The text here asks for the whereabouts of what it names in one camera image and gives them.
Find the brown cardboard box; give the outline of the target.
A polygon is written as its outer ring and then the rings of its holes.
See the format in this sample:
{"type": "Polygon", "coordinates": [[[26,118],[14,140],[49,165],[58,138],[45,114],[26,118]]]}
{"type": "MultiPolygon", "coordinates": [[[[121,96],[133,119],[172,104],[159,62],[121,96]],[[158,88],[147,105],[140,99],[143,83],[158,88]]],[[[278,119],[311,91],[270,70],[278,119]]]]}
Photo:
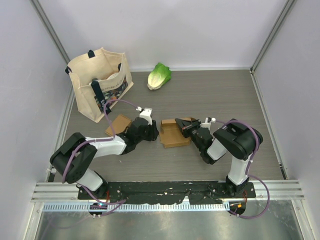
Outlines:
{"type": "Polygon", "coordinates": [[[119,134],[131,125],[132,120],[123,114],[119,114],[111,123],[115,134],[119,134]]]}

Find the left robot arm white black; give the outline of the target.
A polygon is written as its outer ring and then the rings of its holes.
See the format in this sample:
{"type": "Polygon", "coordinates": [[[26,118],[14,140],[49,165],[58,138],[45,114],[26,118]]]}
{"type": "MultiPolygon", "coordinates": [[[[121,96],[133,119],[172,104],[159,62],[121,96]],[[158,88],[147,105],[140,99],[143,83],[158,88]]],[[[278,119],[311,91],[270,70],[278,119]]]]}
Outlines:
{"type": "Polygon", "coordinates": [[[76,132],[50,157],[51,165],[68,184],[80,185],[80,190],[100,200],[108,191],[108,183],[96,171],[89,169],[93,159],[132,152],[141,141],[155,141],[159,135],[156,121],[137,117],[130,126],[108,138],[84,137],[76,132]]]}

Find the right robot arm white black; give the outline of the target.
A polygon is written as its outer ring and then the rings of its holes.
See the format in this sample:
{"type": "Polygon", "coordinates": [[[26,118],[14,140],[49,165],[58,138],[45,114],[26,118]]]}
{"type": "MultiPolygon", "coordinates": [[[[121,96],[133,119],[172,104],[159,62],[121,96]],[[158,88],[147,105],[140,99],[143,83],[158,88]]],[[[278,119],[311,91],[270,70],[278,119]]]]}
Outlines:
{"type": "Polygon", "coordinates": [[[223,123],[214,133],[210,132],[210,127],[217,122],[215,118],[208,117],[204,123],[198,119],[181,118],[176,118],[175,122],[181,134],[192,140],[205,163],[213,165],[226,153],[231,154],[231,167],[225,179],[225,190],[233,198],[242,194],[250,179],[250,165],[264,141],[262,134],[235,118],[223,123]]]}

